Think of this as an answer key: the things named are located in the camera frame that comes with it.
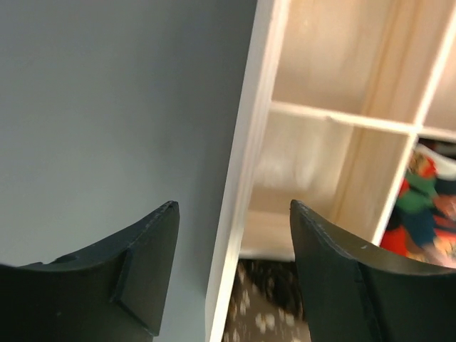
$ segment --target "brown patterned fabric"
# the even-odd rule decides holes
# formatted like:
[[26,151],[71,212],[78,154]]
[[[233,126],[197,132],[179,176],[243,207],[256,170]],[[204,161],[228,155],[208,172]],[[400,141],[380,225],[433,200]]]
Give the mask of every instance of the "brown patterned fabric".
[[222,342],[310,342],[294,264],[239,261]]

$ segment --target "multicolored cloth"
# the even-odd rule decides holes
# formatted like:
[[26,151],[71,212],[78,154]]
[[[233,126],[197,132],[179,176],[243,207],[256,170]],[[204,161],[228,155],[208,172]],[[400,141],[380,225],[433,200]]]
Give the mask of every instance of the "multicolored cloth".
[[456,161],[418,145],[380,246],[456,268]]

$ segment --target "gray wall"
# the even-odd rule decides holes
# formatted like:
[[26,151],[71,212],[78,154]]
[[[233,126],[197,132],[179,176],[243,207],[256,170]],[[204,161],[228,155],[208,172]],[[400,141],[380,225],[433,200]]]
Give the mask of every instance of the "gray wall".
[[177,200],[157,341],[204,340],[254,7],[0,2],[0,262],[50,261]]

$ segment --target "red fabric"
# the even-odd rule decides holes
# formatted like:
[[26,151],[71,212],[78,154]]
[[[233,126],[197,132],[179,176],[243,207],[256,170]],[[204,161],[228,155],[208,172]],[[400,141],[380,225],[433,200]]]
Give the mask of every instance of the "red fabric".
[[406,257],[407,248],[405,248],[405,229],[403,227],[398,227],[394,230],[386,231],[383,235],[380,247]]

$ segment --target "wall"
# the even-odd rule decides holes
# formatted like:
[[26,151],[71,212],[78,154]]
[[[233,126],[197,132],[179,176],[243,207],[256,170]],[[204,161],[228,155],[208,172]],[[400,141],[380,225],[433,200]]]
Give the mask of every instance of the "wall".
[[0,261],[50,261],[181,207],[156,341],[204,340],[204,296],[253,0],[0,3]]

